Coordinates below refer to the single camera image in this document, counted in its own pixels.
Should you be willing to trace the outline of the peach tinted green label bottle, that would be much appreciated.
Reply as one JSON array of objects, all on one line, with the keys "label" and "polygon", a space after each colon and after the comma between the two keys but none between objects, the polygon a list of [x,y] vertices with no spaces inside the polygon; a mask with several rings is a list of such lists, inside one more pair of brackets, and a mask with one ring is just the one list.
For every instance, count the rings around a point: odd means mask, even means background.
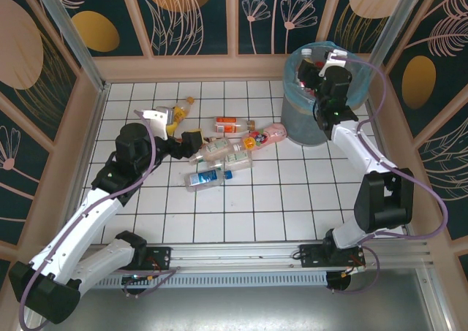
[{"label": "peach tinted green label bottle", "polygon": [[240,151],[241,146],[238,143],[231,143],[226,138],[219,138],[204,144],[202,148],[189,158],[190,164],[197,164],[201,161],[216,161],[223,159],[226,155]]}]

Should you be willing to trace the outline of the orange juice bottle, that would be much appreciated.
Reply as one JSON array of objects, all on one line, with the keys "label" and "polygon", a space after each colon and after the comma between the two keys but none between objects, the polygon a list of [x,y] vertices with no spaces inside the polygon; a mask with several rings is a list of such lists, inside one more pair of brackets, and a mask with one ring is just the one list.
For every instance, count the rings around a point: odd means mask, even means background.
[{"label": "orange juice bottle", "polygon": [[179,101],[173,108],[173,123],[168,125],[166,130],[170,136],[173,136],[179,124],[188,116],[195,99],[191,96]]}]

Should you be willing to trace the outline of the blue label plastic bottle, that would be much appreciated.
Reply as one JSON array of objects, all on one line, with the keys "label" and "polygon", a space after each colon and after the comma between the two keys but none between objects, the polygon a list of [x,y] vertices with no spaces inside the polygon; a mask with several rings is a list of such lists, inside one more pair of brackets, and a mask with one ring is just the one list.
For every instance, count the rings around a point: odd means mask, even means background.
[{"label": "blue label plastic bottle", "polygon": [[185,176],[185,188],[188,192],[201,191],[211,187],[217,187],[233,177],[230,170],[221,171],[220,169],[206,170],[196,172]]}]

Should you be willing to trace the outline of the orange label plastic bottle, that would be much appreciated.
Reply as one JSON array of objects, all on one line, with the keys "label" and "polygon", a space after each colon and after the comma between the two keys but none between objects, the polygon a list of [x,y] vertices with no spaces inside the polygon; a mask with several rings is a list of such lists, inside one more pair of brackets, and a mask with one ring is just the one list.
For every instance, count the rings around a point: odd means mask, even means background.
[{"label": "orange label plastic bottle", "polygon": [[225,134],[237,134],[255,130],[255,122],[237,117],[215,117],[214,131]]}]

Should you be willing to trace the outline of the clear green label bottle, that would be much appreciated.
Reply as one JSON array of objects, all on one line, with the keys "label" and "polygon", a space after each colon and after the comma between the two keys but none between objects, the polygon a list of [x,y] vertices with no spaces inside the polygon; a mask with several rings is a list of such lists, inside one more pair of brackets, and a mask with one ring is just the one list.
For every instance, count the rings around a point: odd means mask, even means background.
[{"label": "clear green label bottle", "polygon": [[213,161],[214,168],[222,168],[225,171],[245,170],[252,167],[252,155],[249,151],[236,151],[227,154],[223,159]]}]

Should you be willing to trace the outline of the pink plastic bottle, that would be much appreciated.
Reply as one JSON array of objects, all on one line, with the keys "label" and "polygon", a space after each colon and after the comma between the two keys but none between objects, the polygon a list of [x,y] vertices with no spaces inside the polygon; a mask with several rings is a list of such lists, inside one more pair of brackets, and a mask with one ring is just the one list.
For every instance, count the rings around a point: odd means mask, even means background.
[{"label": "pink plastic bottle", "polygon": [[256,151],[270,144],[284,140],[287,131],[283,124],[272,123],[263,129],[254,130],[241,139],[241,146],[247,151]]}]

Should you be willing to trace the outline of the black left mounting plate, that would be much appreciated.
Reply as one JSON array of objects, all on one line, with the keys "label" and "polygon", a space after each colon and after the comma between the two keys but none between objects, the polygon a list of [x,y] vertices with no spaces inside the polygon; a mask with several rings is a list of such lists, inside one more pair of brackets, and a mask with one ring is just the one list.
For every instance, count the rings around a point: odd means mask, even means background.
[{"label": "black left mounting plate", "polygon": [[170,247],[148,247],[143,267],[146,270],[163,271],[170,269]]}]

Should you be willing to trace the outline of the black mounting plate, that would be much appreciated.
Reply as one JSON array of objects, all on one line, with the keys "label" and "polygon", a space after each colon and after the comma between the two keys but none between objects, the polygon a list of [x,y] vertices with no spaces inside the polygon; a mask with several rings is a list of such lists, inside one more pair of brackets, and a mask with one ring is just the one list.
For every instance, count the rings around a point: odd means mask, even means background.
[{"label": "black mounting plate", "polygon": [[327,248],[323,244],[305,244],[299,246],[298,256],[302,267],[324,270],[346,270],[366,265],[363,250],[359,247],[338,249]]},{"label": "black mounting plate", "polygon": [[170,269],[170,247],[148,247],[143,267],[146,270],[163,271]]}]

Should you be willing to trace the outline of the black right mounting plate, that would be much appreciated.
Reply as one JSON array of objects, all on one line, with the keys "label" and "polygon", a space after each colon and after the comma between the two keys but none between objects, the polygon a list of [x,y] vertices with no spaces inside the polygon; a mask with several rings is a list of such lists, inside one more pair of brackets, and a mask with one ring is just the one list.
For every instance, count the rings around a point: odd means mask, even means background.
[{"label": "black right mounting plate", "polygon": [[323,244],[305,244],[299,246],[298,256],[302,267],[324,270],[346,270],[366,265],[363,250],[359,247],[338,249],[327,248]]}]

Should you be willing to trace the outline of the steel sheet panel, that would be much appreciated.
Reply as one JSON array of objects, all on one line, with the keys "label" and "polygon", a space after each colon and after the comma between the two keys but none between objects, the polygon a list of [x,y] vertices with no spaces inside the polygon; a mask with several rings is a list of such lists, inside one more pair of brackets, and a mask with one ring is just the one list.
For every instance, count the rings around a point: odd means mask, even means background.
[{"label": "steel sheet panel", "polygon": [[140,300],[94,290],[45,331],[442,331],[414,286],[358,295],[318,286],[161,289]]}]

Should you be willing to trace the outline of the aluminium frame post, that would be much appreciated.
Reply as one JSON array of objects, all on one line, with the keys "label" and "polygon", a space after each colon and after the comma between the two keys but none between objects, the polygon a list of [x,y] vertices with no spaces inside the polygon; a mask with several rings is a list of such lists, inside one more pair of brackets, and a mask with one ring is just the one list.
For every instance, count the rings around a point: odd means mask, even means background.
[{"label": "aluminium frame post", "polygon": [[56,25],[61,29],[75,57],[79,60],[84,72],[98,91],[105,89],[105,80],[102,79],[88,48],[72,23],[71,17],[59,0],[42,0]]},{"label": "aluminium frame post", "polygon": [[408,21],[419,0],[375,0],[377,14],[386,18],[385,25],[369,57],[369,63],[384,71],[384,60]]}]

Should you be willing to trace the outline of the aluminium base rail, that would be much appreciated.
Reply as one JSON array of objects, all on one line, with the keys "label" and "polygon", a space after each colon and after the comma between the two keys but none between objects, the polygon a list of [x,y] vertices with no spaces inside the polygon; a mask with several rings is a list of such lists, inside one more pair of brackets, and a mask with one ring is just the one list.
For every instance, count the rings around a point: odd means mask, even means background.
[{"label": "aluminium base rail", "polygon": [[[167,243],[170,268],[184,272],[247,272],[300,270],[301,261],[293,259],[300,241],[253,243]],[[378,239],[364,245],[367,269],[433,267],[429,246],[421,240]]]}]

